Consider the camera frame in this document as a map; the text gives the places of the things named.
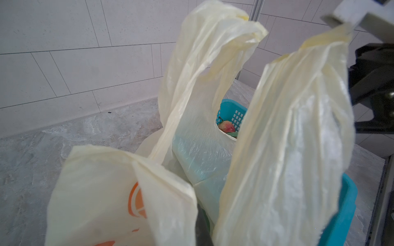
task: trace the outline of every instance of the orange logo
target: orange logo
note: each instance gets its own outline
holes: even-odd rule
[[[133,189],[131,189],[130,196],[128,197],[128,213],[134,217],[147,218],[144,209],[144,203],[142,201],[141,188],[138,186],[138,182],[135,183]]]
[[[113,244],[115,244],[115,241],[108,241],[108,242],[96,244],[95,246],[112,246]]]

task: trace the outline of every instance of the gray marble countertop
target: gray marble countertop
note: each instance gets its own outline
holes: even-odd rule
[[[235,81],[225,98],[248,107],[254,89]],[[135,152],[162,128],[157,99],[0,139],[1,245],[44,245],[46,207],[75,145],[103,145]],[[346,173],[359,190],[356,212],[345,244],[363,245],[369,227],[384,160],[355,145]]]

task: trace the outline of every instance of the red fruit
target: red fruit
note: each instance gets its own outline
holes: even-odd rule
[[[219,125],[217,125],[217,126],[219,126],[219,129],[222,130],[222,131],[225,132],[225,133],[228,133],[228,132],[235,132],[235,127],[234,127],[234,125],[233,125],[231,122],[229,122],[228,120],[222,121],[222,122],[221,122]]]

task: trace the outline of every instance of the black machine part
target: black machine part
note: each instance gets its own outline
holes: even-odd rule
[[[368,44],[356,50],[349,68],[353,105],[372,109],[374,118],[356,122],[357,133],[394,133],[394,44]]]

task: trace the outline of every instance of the blue plastic basket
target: blue plastic basket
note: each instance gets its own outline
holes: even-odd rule
[[[223,99],[220,104],[219,112],[217,113],[216,123],[223,120],[231,121],[237,131],[245,116],[247,109],[230,99]],[[345,243],[351,221],[356,210],[357,187],[354,182],[343,174],[342,176],[342,189],[338,201],[338,213],[334,215],[327,227],[324,229],[319,241],[319,246],[341,246]]]

